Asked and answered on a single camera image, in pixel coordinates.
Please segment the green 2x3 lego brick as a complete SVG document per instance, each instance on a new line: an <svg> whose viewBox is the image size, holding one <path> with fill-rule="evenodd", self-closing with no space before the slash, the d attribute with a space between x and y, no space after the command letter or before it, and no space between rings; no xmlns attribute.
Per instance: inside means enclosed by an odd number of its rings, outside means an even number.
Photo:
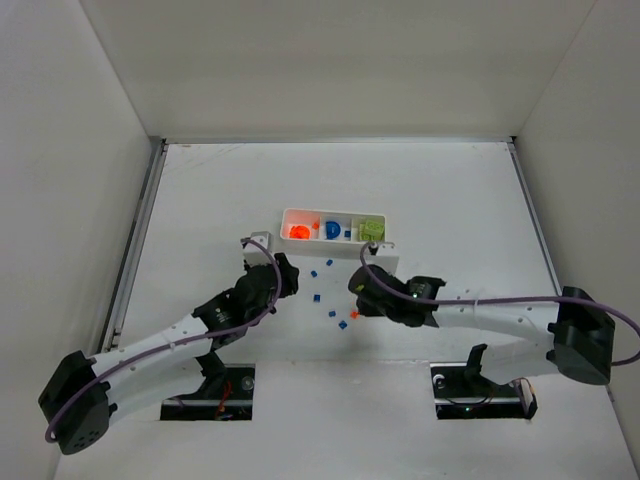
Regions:
<svg viewBox="0 0 640 480"><path fill-rule="evenodd" d="M385 235L385 225L383 222L366 220L358 226L358 238L361 242L383 241Z"/></svg>

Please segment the orange round lego piece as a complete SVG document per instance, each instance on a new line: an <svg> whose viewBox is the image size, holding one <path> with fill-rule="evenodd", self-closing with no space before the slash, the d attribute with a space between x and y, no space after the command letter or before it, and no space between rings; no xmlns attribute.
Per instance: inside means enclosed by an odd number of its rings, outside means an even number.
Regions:
<svg viewBox="0 0 640 480"><path fill-rule="evenodd" d="M294 240L309 240L312 232L307 225L293 225L289 229L288 238Z"/></svg>

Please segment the blue round lego piece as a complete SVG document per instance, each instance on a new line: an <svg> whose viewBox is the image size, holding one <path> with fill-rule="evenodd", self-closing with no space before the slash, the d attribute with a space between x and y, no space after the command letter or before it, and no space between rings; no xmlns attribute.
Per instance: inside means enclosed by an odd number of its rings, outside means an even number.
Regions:
<svg viewBox="0 0 640 480"><path fill-rule="evenodd" d="M327 221L325 223L325 234L327 240L338 239L341 235L342 227L336 221Z"/></svg>

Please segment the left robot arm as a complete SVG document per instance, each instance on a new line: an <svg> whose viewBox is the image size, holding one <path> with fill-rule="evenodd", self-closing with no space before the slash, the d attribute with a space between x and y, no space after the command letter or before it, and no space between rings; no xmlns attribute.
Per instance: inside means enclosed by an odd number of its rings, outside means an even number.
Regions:
<svg viewBox="0 0 640 480"><path fill-rule="evenodd" d="M158 333L94 356L66 355L38 398L46 442L76 454L139 409L218 384L226 372L218 350L275 313L278 300L297 293L298 280L298 268L275 253Z"/></svg>

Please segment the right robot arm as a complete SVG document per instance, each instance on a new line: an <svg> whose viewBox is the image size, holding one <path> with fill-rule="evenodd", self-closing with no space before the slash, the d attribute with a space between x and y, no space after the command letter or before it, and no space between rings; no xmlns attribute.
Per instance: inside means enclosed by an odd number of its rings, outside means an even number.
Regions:
<svg viewBox="0 0 640 480"><path fill-rule="evenodd" d="M512 337L503 345L474 346L466 363L468 377L497 385L556 373L588 385L610 381L615 323L580 289L566 288L566 303L497 304L437 277L402 282L373 264L358 268L348 289L364 317L383 316L411 328L477 329Z"/></svg>

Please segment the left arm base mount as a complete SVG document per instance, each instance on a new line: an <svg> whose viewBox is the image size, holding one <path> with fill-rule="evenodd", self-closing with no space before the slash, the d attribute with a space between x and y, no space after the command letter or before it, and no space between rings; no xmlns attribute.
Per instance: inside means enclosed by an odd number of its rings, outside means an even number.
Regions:
<svg viewBox="0 0 640 480"><path fill-rule="evenodd" d="M256 367L253 363L216 366L219 373L207 378L195 393L165 400L161 421L233 422L253 418Z"/></svg>

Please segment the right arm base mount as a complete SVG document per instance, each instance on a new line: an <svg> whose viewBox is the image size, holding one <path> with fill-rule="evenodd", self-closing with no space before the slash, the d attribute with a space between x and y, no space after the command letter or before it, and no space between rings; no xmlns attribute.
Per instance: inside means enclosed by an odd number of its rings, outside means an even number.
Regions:
<svg viewBox="0 0 640 480"><path fill-rule="evenodd" d="M465 362L430 364L434 408L438 420L522 419L538 411L531 382L517 378L504 385L480 375L486 344L474 346Z"/></svg>

